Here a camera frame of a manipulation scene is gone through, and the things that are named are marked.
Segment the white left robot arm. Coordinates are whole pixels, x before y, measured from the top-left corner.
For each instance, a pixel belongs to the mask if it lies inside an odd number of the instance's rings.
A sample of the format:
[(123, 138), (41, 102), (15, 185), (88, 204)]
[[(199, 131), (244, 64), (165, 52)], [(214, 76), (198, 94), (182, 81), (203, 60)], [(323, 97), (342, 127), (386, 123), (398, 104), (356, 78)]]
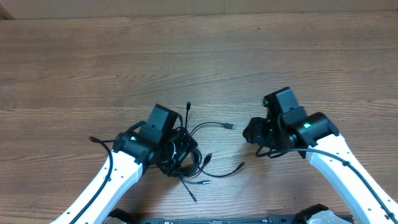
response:
[(186, 128), (175, 127), (180, 114), (155, 105), (147, 121), (133, 124), (107, 141), (90, 137), (102, 145), (108, 158), (86, 189), (56, 220), (56, 223), (103, 223), (119, 199), (156, 165), (165, 175), (177, 176), (182, 162), (198, 144)]

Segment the black usb cable short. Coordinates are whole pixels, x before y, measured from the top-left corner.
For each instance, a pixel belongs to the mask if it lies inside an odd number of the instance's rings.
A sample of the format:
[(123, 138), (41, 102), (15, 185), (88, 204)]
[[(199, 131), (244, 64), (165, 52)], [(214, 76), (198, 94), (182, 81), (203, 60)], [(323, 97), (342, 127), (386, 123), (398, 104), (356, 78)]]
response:
[(192, 161), (193, 164), (191, 167), (188, 168), (187, 171), (183, 171), (183, 174), (181, 174), (178, 178), (180, 179), (181, 183), (183, 186), (186, 188), (187, 192), (193, 199), (195, 203), (198, 203), (197, 199), (195, 198), (194, 194), (190, 191), (190, 189), (187, 187), (187, 184), (192, 184), (192, 185), (206, 185), (210, 184), (211, 180), (201, 180), (198, 182), (190, 181), (190, 180), (185, 180), (185, 177), (193, 177), (198, 175), (199, 173), (203, 172), (202, 169), (207, 165), (207, 163), (210, 161), (211, 156), (206, 156), (205, 162), (203, 165), (200, 167), (200, 164), (202, 163), (203, 156), (200, 152), (199, 149), (194, 149), (191, 152), (192, 155)]

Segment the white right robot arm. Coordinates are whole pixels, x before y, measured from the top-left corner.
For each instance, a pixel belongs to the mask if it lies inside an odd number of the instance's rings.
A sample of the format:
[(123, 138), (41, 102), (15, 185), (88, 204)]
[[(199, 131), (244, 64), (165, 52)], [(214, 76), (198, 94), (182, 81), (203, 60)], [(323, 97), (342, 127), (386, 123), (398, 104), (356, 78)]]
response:
[(285, 87), (263, 98), (265, 118), (251, 118), (243, 131), (257, 144), (257, 157), (298, 152), (329, 181), (359, 223), (397, 223), (395, 202), (352, 153), (339, 129), (323, 113), (308, 115), (293, 90)]

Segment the black usb cable long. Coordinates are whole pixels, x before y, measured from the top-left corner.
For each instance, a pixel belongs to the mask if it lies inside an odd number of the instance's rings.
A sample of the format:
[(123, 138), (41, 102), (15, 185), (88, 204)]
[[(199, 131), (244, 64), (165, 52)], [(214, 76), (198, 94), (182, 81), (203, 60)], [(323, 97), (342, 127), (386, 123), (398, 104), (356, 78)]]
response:
[(222, 181), (242, 181), (249, 177), (249, 164), (245, 161), (243, 140), (240, 131), (247, 121), (189, 121), (184, 127), (197, 141), (205, 162), (206, 156), (211, 156), (210, 161), (202, 169), (203, 172), (185, 180), (198, 182), (201, 180), (219, 179)]

